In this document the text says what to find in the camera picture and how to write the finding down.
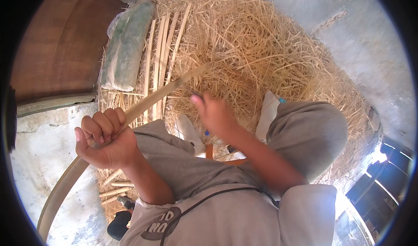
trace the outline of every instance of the forearm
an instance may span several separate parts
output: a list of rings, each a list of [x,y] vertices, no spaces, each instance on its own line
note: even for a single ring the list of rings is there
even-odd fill
[[[175,203],[173,191],[148,164],[139,149],[130,163],[121,169],[135,185],[144,202],[155,205]]]
[[[237,126],[223,139],[247,156],[255,171],[273,191],[283,194],[290,187],[308,183],[278,152],[244,128]]]

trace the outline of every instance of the left hand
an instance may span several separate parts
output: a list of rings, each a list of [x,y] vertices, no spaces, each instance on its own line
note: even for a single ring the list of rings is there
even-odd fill
[[[126,116],[120,107],[96,112],[92,118],[85,116],[81,128],[74,129],[77,155],[97,168],[118,169],[128,165],[140,152],[132,129],[128,126],[122,130],[125,122]],[[93,149],[88,145],[93,140],[98,144],[113,142]]]

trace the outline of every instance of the sleeve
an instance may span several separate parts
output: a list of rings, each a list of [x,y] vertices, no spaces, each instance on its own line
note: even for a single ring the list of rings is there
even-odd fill
[[[140,197],[135,202],[131,224],[128,231],[120,240],[120,246],[137,245],[139,235],[148,228],[149,224],[166,212],[173,204],[154,205],[144,202]]]
[[[337,189],[329,185],[302,185],[288,189],[279,204],[282,245],[331,245],[336,196]]]

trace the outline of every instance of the fist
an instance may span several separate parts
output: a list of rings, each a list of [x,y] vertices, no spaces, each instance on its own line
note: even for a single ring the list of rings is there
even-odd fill
[[[228,140],[231,133],[240,127],[224,100],[214,99],[206,92],[203,98],[196,94],[191,95],[190,101],[196,105],[203,125],[211,134]]]
[[[74,129],[77,155],[97,168],[118,169],[129,164],[139,149],[132,129],[129,126],[123,129],[125,122],[126,116],[120,107],[96,112],[92,118],[85,116],[81,128]],[[94,141],[103,147],[90,147]]]

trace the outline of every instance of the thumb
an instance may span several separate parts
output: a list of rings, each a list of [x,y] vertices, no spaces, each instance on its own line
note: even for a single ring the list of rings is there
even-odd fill
[[[190,97],[190,101],[194,103],[199,111],[200,116],[206,115],[206,104],[204,100],[197,94],[192,94]]]
[[[81,128],[76,127],[74,128],[74,133],[76,135],[76,153],[81,158],[85,157],[86,151],[89,148],[89,144],[87,143],[86,136]]]

